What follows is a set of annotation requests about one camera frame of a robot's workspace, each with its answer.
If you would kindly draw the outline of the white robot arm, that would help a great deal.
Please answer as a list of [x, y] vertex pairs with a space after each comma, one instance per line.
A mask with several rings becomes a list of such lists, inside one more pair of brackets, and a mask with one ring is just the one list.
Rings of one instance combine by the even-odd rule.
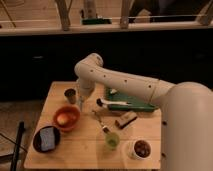
[[83, 97], [100, 83], [160, 109], [161, 171], [213, 171], [213, 90], [105, 69], [97, 53], [80, 60], [74, 72]]

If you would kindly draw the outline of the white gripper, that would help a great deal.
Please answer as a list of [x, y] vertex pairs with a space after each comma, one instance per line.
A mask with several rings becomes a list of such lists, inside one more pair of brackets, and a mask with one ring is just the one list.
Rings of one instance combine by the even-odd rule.
[[87, 100], [95, 89], [95, 83], [85, 79], [79, 78], [77, 80], [77, 90], [82, 100]]

